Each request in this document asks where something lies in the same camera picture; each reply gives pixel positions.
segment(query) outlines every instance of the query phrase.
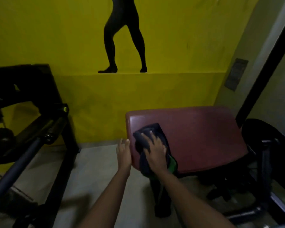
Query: wall mural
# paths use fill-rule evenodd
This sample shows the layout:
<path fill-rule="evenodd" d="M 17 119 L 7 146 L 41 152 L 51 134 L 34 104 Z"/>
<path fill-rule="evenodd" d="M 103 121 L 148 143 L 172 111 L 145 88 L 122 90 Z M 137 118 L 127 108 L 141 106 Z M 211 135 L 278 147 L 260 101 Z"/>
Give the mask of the wall mural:
<path fill-rule="evenodd" d="M 115 63 L 115 45 L 114 35 L 124 26 L 127 26 L 132 40 L 142 62 L 140 72 L 147 72 L 145 58 L 145 42 L 139 29 L 138 12 L 134 0 L 113 0 L 113 11 L 105 25 L 105 49 L 109 59 L 110 66 L 106 70 L 100 70 L 99 73 L 116 73 L 118 68 Z"/>

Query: padded seat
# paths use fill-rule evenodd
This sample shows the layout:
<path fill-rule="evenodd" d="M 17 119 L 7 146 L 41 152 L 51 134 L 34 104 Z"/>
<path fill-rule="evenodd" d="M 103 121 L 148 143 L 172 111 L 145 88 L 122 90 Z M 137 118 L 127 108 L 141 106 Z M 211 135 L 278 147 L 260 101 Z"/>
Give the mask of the padded seat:
<path fill-rule="evenodd" d="M 132 165 L 139 170 L 133 132 L 158 122 L 165 133 L 178 172 L 188 174 L 219 167 L 248 153 L 240 129 L 225 107 L 186 107 L 126 113 Z"/>

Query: white tile floor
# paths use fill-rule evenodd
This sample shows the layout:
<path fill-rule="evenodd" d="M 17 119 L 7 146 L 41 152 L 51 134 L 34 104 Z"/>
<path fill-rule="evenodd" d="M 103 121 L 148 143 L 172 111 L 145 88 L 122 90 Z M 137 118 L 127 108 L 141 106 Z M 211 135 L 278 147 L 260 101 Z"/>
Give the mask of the white tile floor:
<path fill-rule="evenodd" d="M 54 228 L 75 228 L 88 213 L 117 171 L 115 147 L 116 145 L 85 148 L 77 155 Z M 39 152 L 15 185 L 38 203 L 43 203 L 62 159 L 62 152 Z M 199 184 L 195 177 L 186 177 L 181 181 L 192 193 L 203 199 L 211 190 L 211 187 Z M 252 201 L 251 195 L 236 195 L 228 203 L 221 197 L 208 203 L 224 212 L 249 205 Z M 159 219 L 155 217 L 153 208 L 154 199 L 148 179 L 132 168 L 115 227 L 181 227 L 174 210 L 169 218 Z M 12 219 L 0 214 L 0 228 L 12 227 L 12 224 Z M 262 227 L 265 224 L 275 225 L 268 214 L 254 223 L 240 227 Z"/>

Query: person's left hand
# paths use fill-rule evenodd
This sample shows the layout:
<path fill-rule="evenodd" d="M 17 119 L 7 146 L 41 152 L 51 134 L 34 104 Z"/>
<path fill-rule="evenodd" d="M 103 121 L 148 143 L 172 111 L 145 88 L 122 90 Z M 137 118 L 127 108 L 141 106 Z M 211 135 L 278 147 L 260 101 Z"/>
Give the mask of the person's left hand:
<path fill-rule="evenodd" d="M 129 139 L 125 141 L 125 144 L 122 144 L 122 139 L 120 140 L 118 146 L 116 147 L 116 153 L 118 160 L 118 170 L 126 171 L 126 173 L 130 174 L 132 159 Z"/>

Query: yellow wall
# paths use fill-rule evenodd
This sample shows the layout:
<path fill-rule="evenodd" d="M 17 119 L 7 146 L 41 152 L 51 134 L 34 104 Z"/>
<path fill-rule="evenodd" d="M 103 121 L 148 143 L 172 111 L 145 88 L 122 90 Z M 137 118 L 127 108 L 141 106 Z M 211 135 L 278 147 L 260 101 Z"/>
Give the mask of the yellow wall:
<path fill-rule="evenodd" d="M 148 74 L 126 27 L 114 38 L 119 73 L 98 74 L 112 0 L 0 0 L 0 66 L 48 63 L 78 142 L 116 139 L 126 111 L 212 105 L 257 1 L 135 0 Z M 18 133 L 38 113 L 26 103 L 4 114 Z"/>

